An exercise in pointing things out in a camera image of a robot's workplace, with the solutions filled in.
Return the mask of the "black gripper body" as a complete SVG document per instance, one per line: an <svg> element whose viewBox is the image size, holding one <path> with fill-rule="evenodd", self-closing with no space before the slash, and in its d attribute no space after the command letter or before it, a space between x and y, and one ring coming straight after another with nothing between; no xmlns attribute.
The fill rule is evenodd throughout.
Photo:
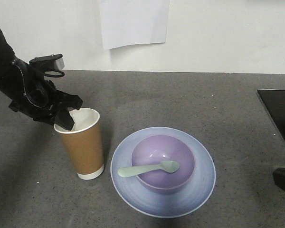
<svg viewBox="0 0 285 228"><path fill-rule="evenodd" d="M19 82L15 86L16 91L12 93L9 108L34 121L53 124L59 111L59 91L55 85L21 59L14 59L11 64Z"/></svg>

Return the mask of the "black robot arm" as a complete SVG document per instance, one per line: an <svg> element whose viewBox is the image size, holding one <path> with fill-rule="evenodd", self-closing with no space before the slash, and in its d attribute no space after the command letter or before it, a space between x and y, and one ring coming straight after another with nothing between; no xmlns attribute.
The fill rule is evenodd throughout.
<svg viewBox="0 0 285 228"><path fill-rule="evenodd" d="M48 78L63 77L61 54L36 57L28 63L16 57L0 29L0 91L11 99L9 108L34 121L71 130L69 108L80 109L83 101L56 89Z"/></svg>

